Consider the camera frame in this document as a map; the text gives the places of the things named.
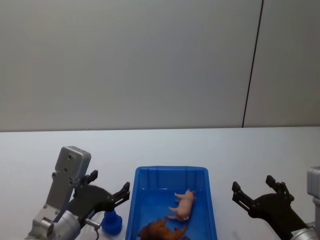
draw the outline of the blue plastic bin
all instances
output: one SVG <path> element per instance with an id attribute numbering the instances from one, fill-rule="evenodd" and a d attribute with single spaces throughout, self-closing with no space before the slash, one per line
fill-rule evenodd
<path id="1" fill-rule="evenodd" d="M 142 227 L 158 218 L 174 216 L 168 206 L 176 207 L 174 194 L 183 194 L 187 189 L 196 191 L 189 220 L 169 219 L 166 226 L 173 231 L 175 226 L 182 229 L 186 224 L 185 235 L 191 240 L 217 240 L 208 170 L 193 166 L 142 166 L 136 169 L 125 240 L 140 240 L 137 234 Z"/>

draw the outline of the pink pig figurine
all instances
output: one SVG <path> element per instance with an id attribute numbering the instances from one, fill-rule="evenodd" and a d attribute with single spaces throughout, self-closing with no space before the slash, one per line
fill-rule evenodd
<path id="1" fill-rule="evenodd" d="M 176 213 L 176 216 L 168 216 L 168 218 L 177 219 L 179 221 L 188 220 L 191 214 L 192 205 L 194 200 L 196 200 L 195 192 L 196 191 L 190 191 L 188 189 L 184 194 L 174 193 L 174 196 L 180 198 L 175 200 L 177 203 L 179 203 L 179 206 L 176 208 L 169 207 L 170 211 Z"/>

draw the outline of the gray wall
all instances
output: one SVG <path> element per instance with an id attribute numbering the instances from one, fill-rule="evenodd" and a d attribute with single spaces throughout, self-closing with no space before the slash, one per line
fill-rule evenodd
<path id="1" fill-rule="evenodd" d="M 1 0 L 0 131 L 241 127 L 260 7 Z M 245 126 L 320 123 L 318 10 L 265 0 Z"/>
<path id="2" fill-rule="evenodd" d="M 320 125 L 320 1 L 267 0 L 245 127 Z"/>

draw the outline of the white table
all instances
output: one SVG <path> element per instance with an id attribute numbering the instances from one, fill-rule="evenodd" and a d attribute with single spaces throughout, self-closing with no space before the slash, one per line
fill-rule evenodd
<path id="1" fill-rule="evenodd" d="M 319 143 L 320 127 L 0 133 L 1 239 L 26 236 L 46 200 L 61 147 L 77 146 L 92 155 L 89 171 L 99 170 L 94 184 L 110 192 L 126 181 L 132 189 L 139 166 L 206 167 L 218 239 L 278 240 L 263 220 L 250 218 L 232 201 L 232 183 L 256 198 L 272 192 L 265 184 L 270 174 L 287 183 L 293 209 L 311 222 L 314 204 L 306 179 L 308 168 L 320 165 Z M 114 239 L 125 238 L 129 208 L 130 201 L 117 208 L 123 230 Z"/>

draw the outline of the robotic arm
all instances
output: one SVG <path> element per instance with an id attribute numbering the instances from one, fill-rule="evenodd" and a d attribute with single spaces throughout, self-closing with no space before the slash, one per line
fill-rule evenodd
<path id="1" fill-rule="evenodd" d="M 129 199 L 129 182 L 114 194 L 90 185 L 98 177 L 97 170 L 86 175 L 90 160 L 90 153 L 77 147 L 61 149 L 46 203 L 33 219 L 25 240 L 74 240 L 86 224 L 98 233 L 100 224 L 91 218 L 100 211 L 113 211 Z"/>
<path id="2" fill-rule="evenodd" d="M 252 218 L 265 220 L 281 240 L 319 240 L 320 238 L 320 167 L 307 172 L 307 192 L 314 196 L 315 223 L 307 224 L 291 208 L 295 199 L 284 182 L 268 175 L 265 183 L 275 193 L 265 194 L 253 200 L 247 196 L 235 181 L 232 185 L 232 200 L 248 212 Z"/>

